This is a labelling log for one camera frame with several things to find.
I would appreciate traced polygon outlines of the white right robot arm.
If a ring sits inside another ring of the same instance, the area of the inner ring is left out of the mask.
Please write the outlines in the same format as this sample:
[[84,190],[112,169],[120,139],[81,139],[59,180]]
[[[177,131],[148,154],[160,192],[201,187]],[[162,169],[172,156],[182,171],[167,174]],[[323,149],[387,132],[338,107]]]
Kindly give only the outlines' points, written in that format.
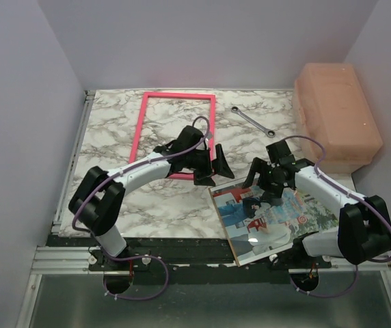
[[296,159],[285,139],[269,144],[269,160],[254,158],[243,187],[255,183],[267,197],[282,197],[285,188],[309,193],[338,219],[338,227],[297,238],[293,263],[308,267],[316,257],[344,258],[351,264],[381,262],[391,257],[391,220],[385,201],[347,189],[324,174],[318,163]]

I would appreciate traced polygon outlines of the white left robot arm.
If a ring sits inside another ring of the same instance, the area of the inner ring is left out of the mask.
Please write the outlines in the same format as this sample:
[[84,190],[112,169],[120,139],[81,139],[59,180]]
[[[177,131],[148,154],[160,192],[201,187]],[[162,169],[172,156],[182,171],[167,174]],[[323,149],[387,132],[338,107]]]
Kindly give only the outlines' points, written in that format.
[[128,263],[127,243],[116,227],[123,199],[138,188],[168,178],[184,169],[192,171],[197,186],[214,187],[213,176],[234,178],[221,144],[215,159],[206,144],[207,133],[187,125],[179,136],[141,160],[120,169],[106,171],[95,166],[87,171],[68,204],[74,215],[72,227],[89,232],[105,252],[105,262],[114,270]]

